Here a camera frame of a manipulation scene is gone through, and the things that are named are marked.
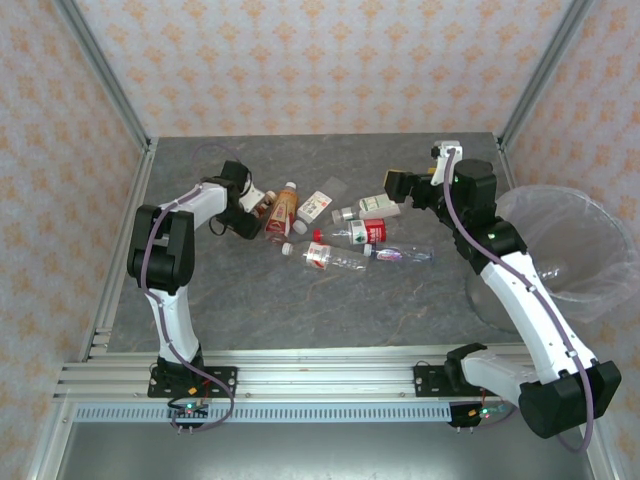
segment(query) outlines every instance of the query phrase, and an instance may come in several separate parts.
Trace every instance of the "plastic bag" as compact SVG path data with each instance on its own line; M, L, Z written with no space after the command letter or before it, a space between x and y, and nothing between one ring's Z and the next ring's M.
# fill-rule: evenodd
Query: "plastic bag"
M547 286L566 318L593 321L638 291L640 259L631 235L585 193L532 185L508 191L497 205L534 263L561 259L567 266L562 282Z

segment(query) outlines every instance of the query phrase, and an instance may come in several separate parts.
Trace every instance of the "wall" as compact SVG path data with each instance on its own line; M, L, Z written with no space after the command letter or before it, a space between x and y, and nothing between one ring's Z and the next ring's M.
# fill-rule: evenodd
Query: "wall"
M138 149L51 0L0 3L0 477L94 314Z
M569 0L79 0L153 136L500 133Z
M596 1L509 152L519 184L578 188L604 204L640 245L640 9ZM611 406L628 478L640 472L640 306L631 302L584 329L623 372Z

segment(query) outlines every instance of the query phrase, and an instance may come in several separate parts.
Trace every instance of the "metal bracket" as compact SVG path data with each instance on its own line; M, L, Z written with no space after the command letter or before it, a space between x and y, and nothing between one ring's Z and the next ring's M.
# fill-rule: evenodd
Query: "metal bracket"
M418 398L482 396L482 388L473 385L460 385L457 391L454 390L442 365L416 365L413 384ZM487 390L485 395L494 394Z
M204 372L224 383L232 395L236 396L236 386L238 385L237 367L207 366L204 367ZM156 366L151 369L147 396L149 398L227 398L227 393L212 382L205 385L204 388L198 388L197 392L191 393L190 390L194 388L191 383L184 380L176 381L173 376L163 375Z

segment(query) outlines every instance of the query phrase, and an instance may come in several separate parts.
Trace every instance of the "white bottle cap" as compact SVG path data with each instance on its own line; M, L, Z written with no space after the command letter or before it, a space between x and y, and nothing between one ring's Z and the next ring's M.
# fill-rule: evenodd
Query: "white bottle cap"
M307 233L307 230L308 230L307 226L302 220L296 220L295 222L293 222L293 229L295 230L296 233L299 233L300 235L304 235L305 233Z

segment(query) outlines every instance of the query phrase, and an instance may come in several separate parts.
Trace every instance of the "gray marble surface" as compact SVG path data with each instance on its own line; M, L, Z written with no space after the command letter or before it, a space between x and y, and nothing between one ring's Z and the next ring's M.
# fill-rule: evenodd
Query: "gray marble surface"
M383 193L388 168L426 171L435 140L456 139L465 158L493 163L499 194L507 188L489 133L217 137L237 149L263 190L298 185L304 201L330 176L349 185L340 205ZM207 139L160 140L145 203L185 193L203 176L220 172L229 154L206 148ZM455 251L451 232L431 212L409 210L398 241L435 249L432 266L377 262L367 272L339 274L305 268L284 257L260 234L255 240L228 233L196 232L196 269L189 284L193 326L203 348L277 349L513 342L516 335L487 326L464 292L469 266ZM151 308L135 281L125 279L109 351L158 349Z

